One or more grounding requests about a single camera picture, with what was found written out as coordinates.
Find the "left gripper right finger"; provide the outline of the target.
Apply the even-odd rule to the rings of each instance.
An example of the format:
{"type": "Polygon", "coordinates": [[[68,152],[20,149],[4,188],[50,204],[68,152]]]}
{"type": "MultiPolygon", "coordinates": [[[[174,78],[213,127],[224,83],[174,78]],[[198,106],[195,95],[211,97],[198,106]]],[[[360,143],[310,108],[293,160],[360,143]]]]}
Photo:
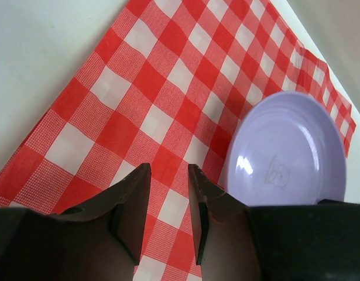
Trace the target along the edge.
{"type": "Polygon", "coordinates": [[[188,166],[203,280],[360,280],[360,204],[248,207],[188,166]]]}

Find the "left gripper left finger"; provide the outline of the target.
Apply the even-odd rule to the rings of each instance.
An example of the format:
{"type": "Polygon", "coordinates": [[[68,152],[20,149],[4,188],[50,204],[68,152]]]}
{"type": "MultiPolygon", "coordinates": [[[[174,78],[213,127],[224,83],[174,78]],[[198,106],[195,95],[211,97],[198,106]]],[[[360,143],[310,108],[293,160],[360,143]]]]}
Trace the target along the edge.
{"type": "Polygon", "coordinates": [[[0,208],[0,280],[132,280],[139,264],[151,168],[60,214],[0,208]]]}

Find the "purple plastic plate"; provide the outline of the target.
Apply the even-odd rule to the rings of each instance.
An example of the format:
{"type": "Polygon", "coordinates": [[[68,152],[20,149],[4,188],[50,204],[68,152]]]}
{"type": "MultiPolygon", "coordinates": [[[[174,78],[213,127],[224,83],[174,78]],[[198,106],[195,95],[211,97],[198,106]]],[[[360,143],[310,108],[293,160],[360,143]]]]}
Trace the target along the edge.
{"type": "Polygon", "coordinates": [[[344,145],[312,96],[285,91],[254,106],[237,126],[225,160],[224,188],[248,206],[343,201],[344,145]]]}

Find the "red white checkered cloth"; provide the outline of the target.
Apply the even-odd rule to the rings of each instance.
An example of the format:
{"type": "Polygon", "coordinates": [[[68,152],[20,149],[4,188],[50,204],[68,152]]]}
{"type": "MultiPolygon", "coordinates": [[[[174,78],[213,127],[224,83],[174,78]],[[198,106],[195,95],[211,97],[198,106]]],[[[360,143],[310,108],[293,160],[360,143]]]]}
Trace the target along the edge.
{"type": "Polygon", "coordinates": [[[0,207],[61,213],[150,163],[136,280],[200,280],[187,167],[215,183],[247,112],[312,95],[349,148],[356,125],[327,64],[270,1],[130,1],[0,171],[0,207]]]}

